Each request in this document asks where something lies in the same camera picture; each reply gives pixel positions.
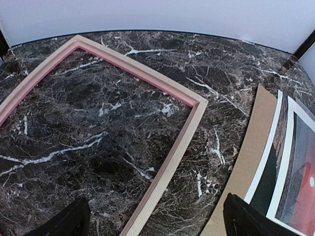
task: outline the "wooden frame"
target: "wooden frame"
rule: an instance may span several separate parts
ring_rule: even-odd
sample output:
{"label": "wooden frame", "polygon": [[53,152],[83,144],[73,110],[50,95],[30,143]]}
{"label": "wooden frame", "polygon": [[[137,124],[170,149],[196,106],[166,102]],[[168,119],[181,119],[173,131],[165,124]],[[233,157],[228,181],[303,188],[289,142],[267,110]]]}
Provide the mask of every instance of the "wooden frame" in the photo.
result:
{"label": "wooden frame", "polygon": [[58,48],[46,60],[44,60],[4,100],[4,102],[0,105],[0,126],[25,98],[25,96],[50,71],[78,48],[104,59],[105,61],[148,82],[154,87],[159,88],[160,90],[184,102],[186,105],[192,107],[192,111],[172,149],[167,155],[164,163],[142,198],[140,204],[120,234],[120,236],[137,236],[149,219],[154,208],[162,197],[164,190],[167,188],[171,178],[173,177],[197,129],[197,126],[207,107],[208,101],[188,88],[135,60],[92,40],[76,35]]}

